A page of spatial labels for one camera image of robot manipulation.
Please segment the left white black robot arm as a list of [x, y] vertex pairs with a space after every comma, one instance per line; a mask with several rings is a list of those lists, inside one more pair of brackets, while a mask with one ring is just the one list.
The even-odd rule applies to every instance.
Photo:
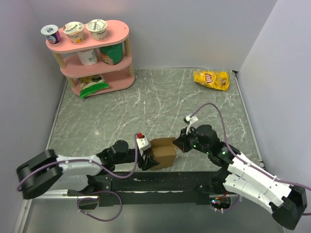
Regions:
[[118, 140], [102, 152], [88, 157], [67, 157], [57, 155], [54, 150], [45, 150], [16, 169], [17, 191], [22, 192], [26, 200], [61, 189], [91, 195], [96, 189], [95, 176], [110, 174], [122, 178], [113, 171], [116, 165], [126, 163], [134, 163], [134, 168], [143, 171], [159, 165], [153, 159], [151, 143], [145, 139], [135, 140], [133, 149], [126, 141]]

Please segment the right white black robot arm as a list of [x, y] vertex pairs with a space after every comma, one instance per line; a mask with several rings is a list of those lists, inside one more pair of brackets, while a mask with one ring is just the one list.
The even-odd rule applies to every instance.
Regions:
[[173, 141], [183, 152], [197, 150], [220, 167], [212, 181], [217, 193], [232, 192], [271, 213], [282, 227], [294, 230], [308, 206], [306, 189], [281, 181], [251, 162], [242, 152], [221, 141], [210, 125], [186, 127]]

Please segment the brown cardboard box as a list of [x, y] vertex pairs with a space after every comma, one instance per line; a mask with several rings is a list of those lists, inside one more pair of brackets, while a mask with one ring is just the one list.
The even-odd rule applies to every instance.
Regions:
[[176, 151], [173, 145], [175, 137], [155, 138], [151, 140], [152, 158], [158, 162], [151, 170], [168, 168], [173, 165]]

